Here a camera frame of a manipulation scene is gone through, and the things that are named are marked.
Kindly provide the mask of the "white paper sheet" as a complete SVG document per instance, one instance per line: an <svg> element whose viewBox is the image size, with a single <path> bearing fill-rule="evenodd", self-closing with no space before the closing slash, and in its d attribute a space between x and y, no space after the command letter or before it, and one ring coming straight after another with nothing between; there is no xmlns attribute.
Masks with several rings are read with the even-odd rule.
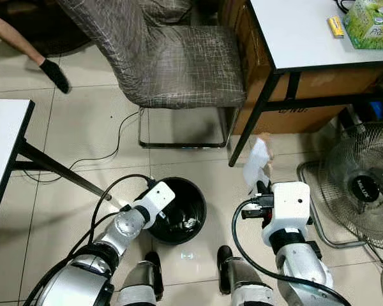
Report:
<svg viewBox="0 0 383 306"><path fill-rule="evenodd" d="M256 137L255 144L251 147L247 162L244 164L242 175L245 184L250 188L250 194L262 193L257 186L261 183L267 187L270 183L267 167L273 160L273 153L269 148L271 134L264 132Z"/></svg>

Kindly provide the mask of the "black round rubbish bin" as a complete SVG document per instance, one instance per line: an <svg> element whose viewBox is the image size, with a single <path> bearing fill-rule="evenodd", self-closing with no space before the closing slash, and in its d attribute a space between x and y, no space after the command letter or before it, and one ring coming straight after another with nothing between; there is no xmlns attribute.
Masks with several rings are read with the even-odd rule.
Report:
<svg viewBox="0 0 383 306"><path fill-rule="evenodd" d="M195 228L193 232L180 233L157 233L154 230L154 224L148 228L147 232L160 242L165 245L180 245L194 239L204 227L206 221L207 207L206 199L204 195L192 181L186 178L177 176L165 177L160 182L165 182L175 192L175 199L171 201L177 208L182 210L183 219L185 218L196 218L199 221L198 228Z"/></svg>

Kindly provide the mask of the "robot left leg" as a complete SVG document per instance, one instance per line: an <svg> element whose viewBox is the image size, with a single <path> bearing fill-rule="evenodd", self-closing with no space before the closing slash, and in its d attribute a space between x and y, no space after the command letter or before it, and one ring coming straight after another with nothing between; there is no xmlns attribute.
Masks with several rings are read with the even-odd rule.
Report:
<svg viewBox="0 0 383 306"><path fill-rule="evenodd" d="M163 298L159 254L150 251L127 275L119 291L118 306L157 306Z"/></svg>

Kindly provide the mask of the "robot leg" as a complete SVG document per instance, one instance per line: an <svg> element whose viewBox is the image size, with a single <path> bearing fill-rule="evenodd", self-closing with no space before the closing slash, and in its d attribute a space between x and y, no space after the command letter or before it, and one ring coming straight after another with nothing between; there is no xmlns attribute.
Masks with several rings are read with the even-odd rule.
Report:
<svg viewBox="0 0 383 306"><path fill-rule="evenodd" d="M216 263L220 293L230 296L229 306L275 306L273 289L245 259L233 256L229 245L218 248Z"/></svg>
<svg viewBox="0 0 383 306"><path fill-rule="evenodd" d="M118 306L157 306L163 298L159 254L150 251L127 275L119 291Z"/></svg>

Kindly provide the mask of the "robot right leg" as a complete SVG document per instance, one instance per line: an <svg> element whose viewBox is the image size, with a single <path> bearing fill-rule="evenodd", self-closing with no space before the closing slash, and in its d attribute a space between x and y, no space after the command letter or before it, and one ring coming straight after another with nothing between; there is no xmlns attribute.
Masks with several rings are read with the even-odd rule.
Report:
<svg viewBox="0 0 383 306"><path fill-rule="evenodd" d="M216 263L220 293L230 296L229 306L275 306L273 289L245 259L233 256L229 245L218 248Z"/></svg>

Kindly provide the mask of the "metal floor fan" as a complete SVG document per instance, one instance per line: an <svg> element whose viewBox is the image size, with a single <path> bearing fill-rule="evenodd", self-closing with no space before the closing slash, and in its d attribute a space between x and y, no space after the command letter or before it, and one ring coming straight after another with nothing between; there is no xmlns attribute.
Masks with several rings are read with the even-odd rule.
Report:
<svg viewBox="0 0 383 306"><path fill-rule="evenodd" d="M326 245L383 250L383 122L347 128L325 159L299 164L297 177L311 187L312 222ZM319 219L319 203L357 240L331 241Z"/></svg>

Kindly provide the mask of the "black table leg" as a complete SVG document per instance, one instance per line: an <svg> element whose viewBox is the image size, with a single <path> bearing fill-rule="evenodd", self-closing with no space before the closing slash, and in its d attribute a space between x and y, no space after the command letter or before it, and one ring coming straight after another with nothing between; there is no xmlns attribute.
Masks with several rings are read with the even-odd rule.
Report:
<svg viewBox="0 0 383 306"><path fill-rule="evenodd" d="M86 180L83 176L75 173L70 170L68 167L63 166L63 164L58 163L56 160L46 155L44 152L41 152L36 147L33 147L26 139L22 138L17 141L15 146L15 151L17 154L20 154L22 157L27 158L30 161L14 161L13 166L11 167L13 171L48 171L54 174L60 175L61 178L67 179L74 184L77 184L80 187L83 187L89 192L97 196L101 196L104 200L112 200L111 195L107 195L100 189L100 187L95 186L95 184Z"/></svg>

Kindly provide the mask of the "brown cardboard box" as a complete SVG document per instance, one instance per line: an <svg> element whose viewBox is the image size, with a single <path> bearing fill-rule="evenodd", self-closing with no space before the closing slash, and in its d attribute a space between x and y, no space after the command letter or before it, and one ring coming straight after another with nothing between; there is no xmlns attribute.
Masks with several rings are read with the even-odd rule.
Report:
<svg viewBox="0 0 383 306"><path fill-rule="evenodd" d="M271 71L271 65L267 58L264 37L249 19L247 0L220 0L218 18L221 24L229 27L236 34L248 88L245 105L237 116L232 132L234 136L238 136L243 131L253 106L259 98ZM296 97L308 99L367 93L382 74L383 68L303 72L297 85ZM320 106L294 110L271 110L260 116L253 133L313 133L323 128L343 109L343 106Z"/></svg>

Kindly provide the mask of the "grey patterned chair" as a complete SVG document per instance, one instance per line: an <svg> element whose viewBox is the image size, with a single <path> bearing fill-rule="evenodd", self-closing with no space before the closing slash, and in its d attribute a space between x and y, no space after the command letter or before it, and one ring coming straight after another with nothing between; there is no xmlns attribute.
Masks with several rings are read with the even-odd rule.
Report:
<svg viewBox="0 0 383 306"><path fill-rule="evenodd" d="M227 145L247 93L236 37L218 24L153 24L143 0L56 0L98 47L119 89L140 110L214 108L220 140L153 142L146 149Z"/></svg>

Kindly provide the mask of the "small yellow pack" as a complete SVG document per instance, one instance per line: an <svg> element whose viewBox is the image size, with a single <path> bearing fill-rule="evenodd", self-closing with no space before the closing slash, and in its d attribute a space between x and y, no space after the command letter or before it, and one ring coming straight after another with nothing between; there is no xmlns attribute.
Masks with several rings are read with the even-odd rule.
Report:
<svg viewBox="0 0 383 306"><path fill-rule="evenodd" d="M329 27L329 32L334 39L344 39L345 30L342 26L342 18L340 17L329 17L326 20L327 26Z"/></svg>

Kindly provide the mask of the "person leg black sock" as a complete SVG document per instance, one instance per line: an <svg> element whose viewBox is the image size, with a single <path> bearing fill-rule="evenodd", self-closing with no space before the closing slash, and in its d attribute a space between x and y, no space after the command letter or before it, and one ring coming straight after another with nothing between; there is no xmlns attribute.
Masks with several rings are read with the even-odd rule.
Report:
<svg viewBox="0 0 383 306"><path fill-rule="evenodd" d="M13 28L11 24L2 18L0 18L0 39L37 64L48 78L51 79L54 85L56 85L58 90L62 93L69 93L71 86L60 67L50 59L45 58L26 38L22 37L16 28Z"/></svg>

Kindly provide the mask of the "green tissue box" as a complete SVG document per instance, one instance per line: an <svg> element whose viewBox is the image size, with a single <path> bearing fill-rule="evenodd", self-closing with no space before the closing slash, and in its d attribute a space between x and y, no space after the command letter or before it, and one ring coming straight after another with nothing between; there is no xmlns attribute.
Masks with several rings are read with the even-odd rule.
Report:
<svg viewBox="0 0 383 306"><path fill-rule="evenodd" d="M355 49L383 50L383 0L355 0L343 25Z"/></svg>

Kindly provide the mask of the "white desk black frame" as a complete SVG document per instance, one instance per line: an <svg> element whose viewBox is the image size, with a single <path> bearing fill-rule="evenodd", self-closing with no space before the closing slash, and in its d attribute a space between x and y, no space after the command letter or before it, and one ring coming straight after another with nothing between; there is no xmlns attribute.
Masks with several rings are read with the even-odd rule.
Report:
<svg viewBox="0 0 383 306"><path fill-rule="evenodd" d="M340 9L327 0L247 0L250 18L262 33L271 69L229 157L233 167L264 112L351 105L383 100L383 92L297 99L303 72L383 67L383 50L358 50L336 39L327 20Z"/></svg>

